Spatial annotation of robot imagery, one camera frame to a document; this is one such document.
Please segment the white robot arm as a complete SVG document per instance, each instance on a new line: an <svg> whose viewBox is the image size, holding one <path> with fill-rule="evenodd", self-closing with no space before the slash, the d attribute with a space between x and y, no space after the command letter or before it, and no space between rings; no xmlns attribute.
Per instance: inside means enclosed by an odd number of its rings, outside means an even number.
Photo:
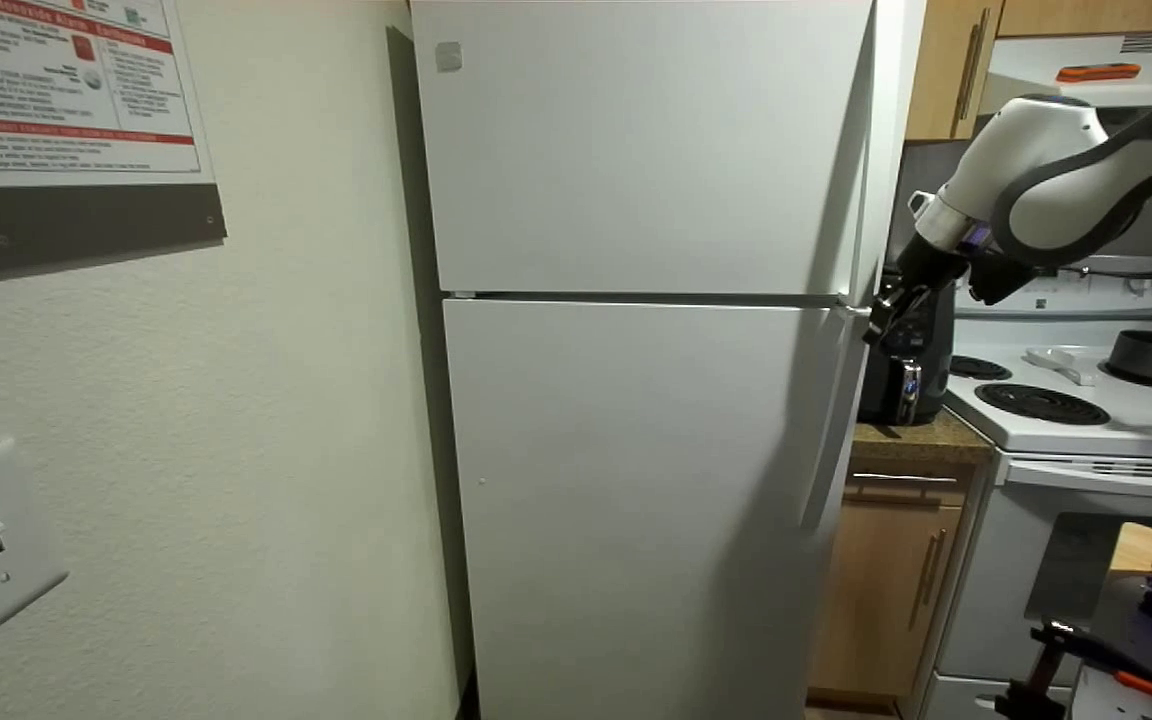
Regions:
<svg viewBox="0 0 1152 720"><path fill-rule="evenodd" d="M1011 95L953 175L914 208L914 240L870 315L887 344L946 287L1000 304L1050 267L1118 240L1152 201L1152 107L1107 131L1094 103Z"/></svg>

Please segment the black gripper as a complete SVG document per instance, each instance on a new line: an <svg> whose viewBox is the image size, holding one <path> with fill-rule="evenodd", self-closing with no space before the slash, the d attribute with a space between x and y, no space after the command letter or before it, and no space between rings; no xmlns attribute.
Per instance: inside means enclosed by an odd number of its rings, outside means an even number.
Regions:
<svg viewBox="0 0 1152 720"><path fill-rule="evenodd" d="M927 344L936 297L966 276L968 258L925 236L909 240L887 267L872 304L870 340L885 352L915 352Z"/></svg>

